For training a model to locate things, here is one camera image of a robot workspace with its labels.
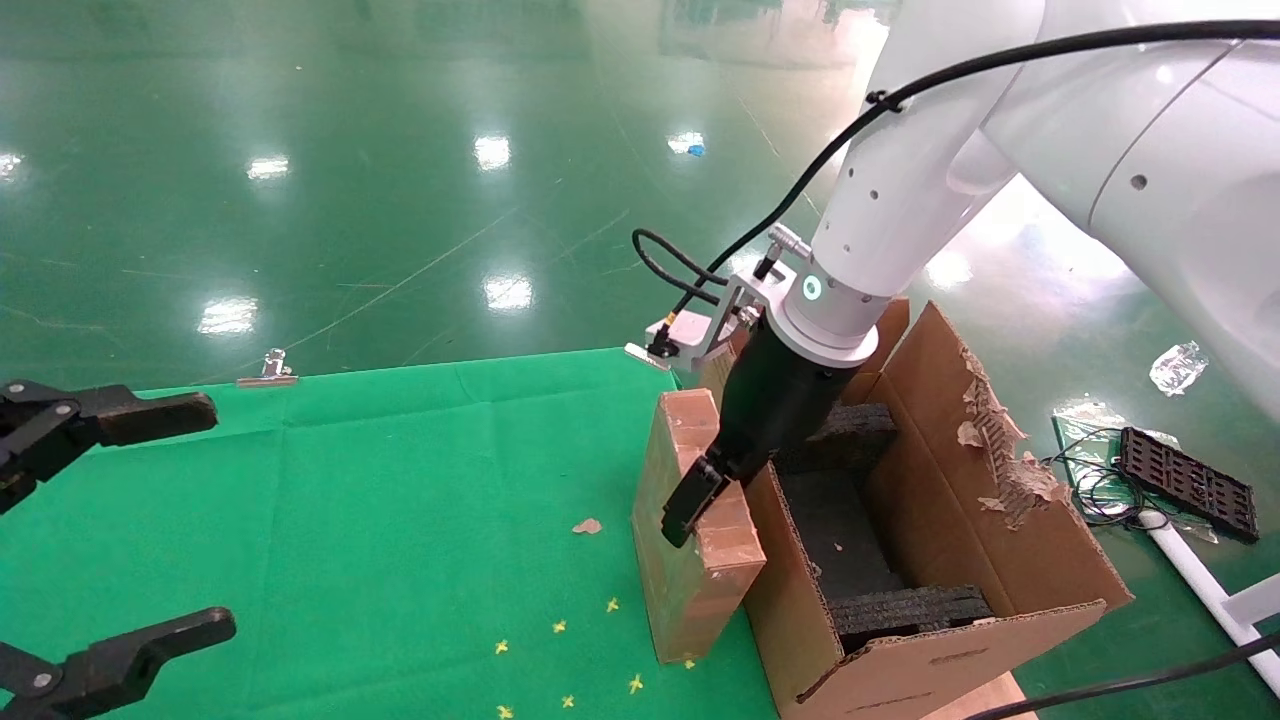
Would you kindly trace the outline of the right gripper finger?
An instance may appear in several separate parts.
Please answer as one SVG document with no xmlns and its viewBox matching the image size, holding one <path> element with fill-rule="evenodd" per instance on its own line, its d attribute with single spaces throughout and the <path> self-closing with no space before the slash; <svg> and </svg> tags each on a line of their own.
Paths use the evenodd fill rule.
<svg viewBox="0 0 1280 720">
<path fill-rule="evenodd" d="M 707 452 L 692 461 L 663 506 L 660 532 L 671 546 L 681 548 L 689 542 L 701 516 L 736 480 L 741 465 L 739 457 L 722 452 Z"/>
</svg>

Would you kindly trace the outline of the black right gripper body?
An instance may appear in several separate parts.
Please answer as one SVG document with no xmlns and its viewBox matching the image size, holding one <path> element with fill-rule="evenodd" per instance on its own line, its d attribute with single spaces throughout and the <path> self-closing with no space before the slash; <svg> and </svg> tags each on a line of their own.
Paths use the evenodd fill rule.
<svg viewBox="0 0 1280 720">
<path fill-rule="evenodd" d="M 700 487 L 748 483 L 782 448 L 820 429 L 855 366 L 815 363 L 760 320 L 724 383 L 719 430 L 700 457 Z"/>
</svg>

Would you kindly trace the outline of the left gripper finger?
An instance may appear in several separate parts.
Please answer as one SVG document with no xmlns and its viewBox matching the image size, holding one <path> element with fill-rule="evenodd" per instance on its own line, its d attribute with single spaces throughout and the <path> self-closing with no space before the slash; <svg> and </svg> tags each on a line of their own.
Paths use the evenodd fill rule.
<svg viewBox="0 0 1280 720">
<path fill-rule="evenodd" d="M 1 392 L 1 511 L 9 512 L 90 450 L 195 434 L 218 424 L 200 392 L 141 398 L 125 386 L 59 389 L 5 380 Z"/>
<path fill-rule="evenodd" d="M 59 664 L 1 644 L 3 719 L 91 719 L 145 700 L 163 666 L 236 637 L 229 609 L 210 607 L 97 641 Z"/>
</svg>

